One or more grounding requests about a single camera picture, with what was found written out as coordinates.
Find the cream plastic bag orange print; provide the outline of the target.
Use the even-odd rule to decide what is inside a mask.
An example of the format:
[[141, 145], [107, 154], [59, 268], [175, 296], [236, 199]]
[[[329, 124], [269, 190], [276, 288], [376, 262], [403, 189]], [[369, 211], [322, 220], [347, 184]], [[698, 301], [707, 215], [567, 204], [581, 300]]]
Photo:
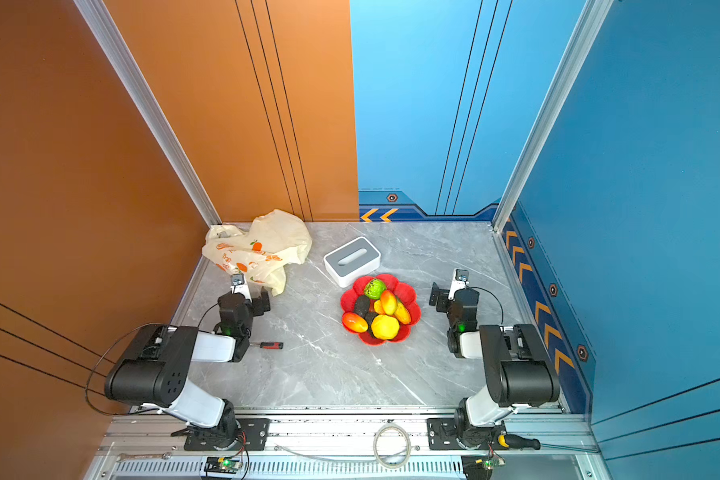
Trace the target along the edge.
[[275, 209], [255, 218], [246, 231], [235, 225], [211, 227], [202, 255], [225, 273], [241, 273], [247, 282], [278, 296], [286, 287], [285, 267], [303, 264], [311, 247], [306, 224], [295, 215]]

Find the yellow bumpy fruit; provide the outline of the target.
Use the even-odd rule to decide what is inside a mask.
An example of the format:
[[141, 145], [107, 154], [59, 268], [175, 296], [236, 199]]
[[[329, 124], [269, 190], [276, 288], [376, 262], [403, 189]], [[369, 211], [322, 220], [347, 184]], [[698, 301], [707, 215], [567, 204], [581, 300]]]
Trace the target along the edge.
[[379, 340], [393, 340], [400, 331], [399, 321], [388, 315], [376, 316], [370, 326], [372, 335]]

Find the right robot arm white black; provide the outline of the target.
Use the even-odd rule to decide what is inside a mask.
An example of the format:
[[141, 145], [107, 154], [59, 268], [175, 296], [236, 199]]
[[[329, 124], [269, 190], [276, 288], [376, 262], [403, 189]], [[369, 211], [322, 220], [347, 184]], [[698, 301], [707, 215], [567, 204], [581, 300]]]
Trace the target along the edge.
[[509, 433], [505, 421], [521, 410], [557, 401], [558, 374], [534, 326], [477, 321], [481, 292], [468, 285], [431, 288], [429, 304], [448, 318], [449, 351], [459, 359], [481, 361], [484, 371], [481, 389], [459, 402], [454, 419], [440, 425], [445, 438], [433, 447], [455, 441], [468, 450], [539, 450], [539, 440]]

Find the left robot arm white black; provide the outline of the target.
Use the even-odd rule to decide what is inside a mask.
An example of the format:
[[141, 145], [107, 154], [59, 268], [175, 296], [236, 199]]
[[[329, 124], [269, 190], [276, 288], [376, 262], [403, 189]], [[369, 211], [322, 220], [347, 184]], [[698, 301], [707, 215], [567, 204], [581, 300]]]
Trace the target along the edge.
[[231, 401], [189, 378], [194, 363], [238, 363], [250, 349], [253, 320], [271, 309], [263, 290], [249, 298], [230, 291], [217, 300], [220, 320], [210, 332], [197, 327], [146, 324], [108, 373], [107, 399], [174, 417], [185, 427], [172, 433], [186, 451], [262, 451], [270, 421], [239, 420]]

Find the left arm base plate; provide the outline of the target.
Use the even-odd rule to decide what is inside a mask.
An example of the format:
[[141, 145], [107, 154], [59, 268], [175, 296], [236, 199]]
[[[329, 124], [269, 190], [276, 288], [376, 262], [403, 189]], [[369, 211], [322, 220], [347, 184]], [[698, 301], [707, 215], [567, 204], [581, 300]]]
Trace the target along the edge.
[[245, 446], [247, 452], [264, 451], [271, 421], [266, 417], [237, 420], [235, 434], [223, 437], [209, 433], [207, 429], [190, 427], [184, 443], [185, 451], [238, 451]]

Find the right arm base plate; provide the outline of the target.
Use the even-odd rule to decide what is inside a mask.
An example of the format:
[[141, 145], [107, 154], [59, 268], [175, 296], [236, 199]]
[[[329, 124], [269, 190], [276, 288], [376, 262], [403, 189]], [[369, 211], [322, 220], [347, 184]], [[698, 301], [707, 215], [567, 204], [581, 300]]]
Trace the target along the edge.
[[488, 450], [506, 432], [503, 425], [475, 427], [454, 418], [429, 418], [426, 425], [429, 449], [435, 451]]

